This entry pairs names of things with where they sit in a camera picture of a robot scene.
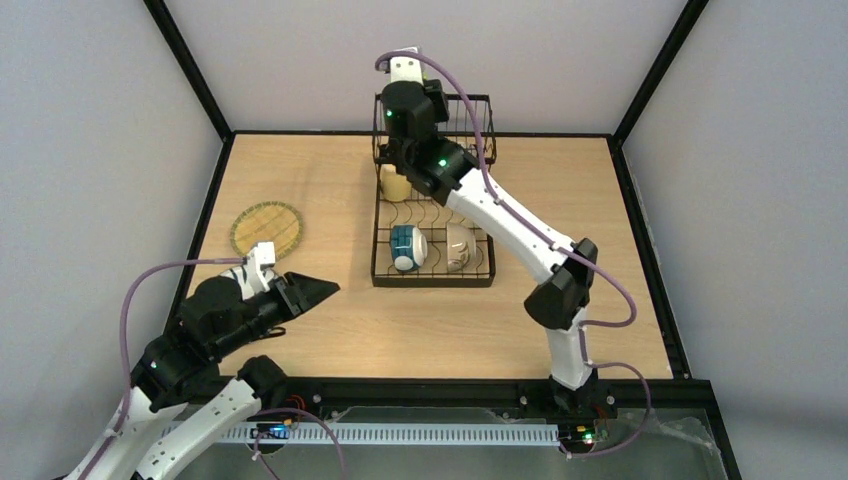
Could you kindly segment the plain white bowl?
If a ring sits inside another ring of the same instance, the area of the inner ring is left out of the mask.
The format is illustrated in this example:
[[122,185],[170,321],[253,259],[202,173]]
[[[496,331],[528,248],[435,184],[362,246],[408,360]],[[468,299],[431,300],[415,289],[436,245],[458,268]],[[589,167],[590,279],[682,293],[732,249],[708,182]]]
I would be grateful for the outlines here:
[[464,270],[478,261],[475,232],[463,224],[449,222],[445,226],[446,262],[449,273]]

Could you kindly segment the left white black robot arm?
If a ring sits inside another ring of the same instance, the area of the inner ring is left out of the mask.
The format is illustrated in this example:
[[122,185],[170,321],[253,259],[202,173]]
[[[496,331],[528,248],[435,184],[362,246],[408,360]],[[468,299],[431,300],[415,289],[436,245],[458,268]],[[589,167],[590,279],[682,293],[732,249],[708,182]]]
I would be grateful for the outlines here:
[[174,430],[164,429],[210,392],[221,361],[327,300],[335,282],[236,267],[202,281],[175,326],[152,340],[130,370],[130,390],[71,479],[174,479],[225,433],[284,398],[287,380],[268,356],[236,376]]

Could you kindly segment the black wire dish rack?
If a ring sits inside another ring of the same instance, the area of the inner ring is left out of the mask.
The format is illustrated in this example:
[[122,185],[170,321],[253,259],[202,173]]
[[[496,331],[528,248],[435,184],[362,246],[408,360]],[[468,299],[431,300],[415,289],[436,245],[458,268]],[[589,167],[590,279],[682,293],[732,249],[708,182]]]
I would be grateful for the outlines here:
[[[449,121],[437,131],[467,148],[476,151],[473,117],[482,124],[485,159],[492,165],[497,158],[496,134],[490,96],[471,94],[474,112],[470,114],[457,94],[449,94]],[[441,206],[435,200],[413,190],[401,202],[387,200],[382,191],[383,146],[387,143],[385,119],[380,96],[374,100],[372,119],[372,153],[377,186],[372,233],[370,277],[372,285],[381,288],[488,288],[495,279],[496,259],[494,241],[473,221]],[[447,227],[458,224],[468,228],[475,240],[476,254],[465,267],[448,269]],[[428,255],[417,270],[402,273],[395,268],[390,249],[391,231],[395,226],[418,228],[427,240]]]

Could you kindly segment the black rimmed white bowl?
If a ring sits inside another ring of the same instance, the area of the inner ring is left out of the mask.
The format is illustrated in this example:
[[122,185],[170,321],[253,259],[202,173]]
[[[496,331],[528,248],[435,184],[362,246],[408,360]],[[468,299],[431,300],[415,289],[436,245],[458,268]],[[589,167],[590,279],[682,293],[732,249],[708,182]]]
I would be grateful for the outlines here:
[[418,270],[428,257],[428,241],[414,225],[393,226],[389,245],[393,266],[400,273]]

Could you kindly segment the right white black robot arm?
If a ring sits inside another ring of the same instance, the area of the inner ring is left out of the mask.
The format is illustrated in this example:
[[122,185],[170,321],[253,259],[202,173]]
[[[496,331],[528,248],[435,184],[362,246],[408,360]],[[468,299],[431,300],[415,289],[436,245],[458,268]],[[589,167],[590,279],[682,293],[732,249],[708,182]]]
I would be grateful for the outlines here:
[[597,246],[545,224],[485,174],[485,162],[438,131],[447,99],[437,80],[389,83],[380,94],[388,140],[381,151],[412,187],[505,246],[537,285],[524,301],[545,328],[553,381],[576,391],[590,379],[578,324],[586,317]]

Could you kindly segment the woven bamboo plate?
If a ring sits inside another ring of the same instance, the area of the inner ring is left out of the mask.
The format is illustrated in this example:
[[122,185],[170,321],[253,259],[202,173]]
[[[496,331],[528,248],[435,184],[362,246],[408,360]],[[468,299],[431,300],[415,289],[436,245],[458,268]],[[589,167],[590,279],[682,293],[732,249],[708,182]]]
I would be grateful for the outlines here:
[[282,259],[300,244],[305,232],[301,213],[282,201],[263,201],[242,211],[229,229],[229,244],[234,252],[245,256],[259,242],[272,242],[275,254]]

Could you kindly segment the yellow ceramic mug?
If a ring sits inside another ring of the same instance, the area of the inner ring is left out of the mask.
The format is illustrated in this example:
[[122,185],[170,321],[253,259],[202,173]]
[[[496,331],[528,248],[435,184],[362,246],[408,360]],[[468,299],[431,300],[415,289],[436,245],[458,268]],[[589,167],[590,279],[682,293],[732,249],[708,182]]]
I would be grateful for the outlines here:
[[412,186],[406,177],[397,172],[392,164],[382,164],[379,169],[379,187],[384,200],[392,203],[406,201]]

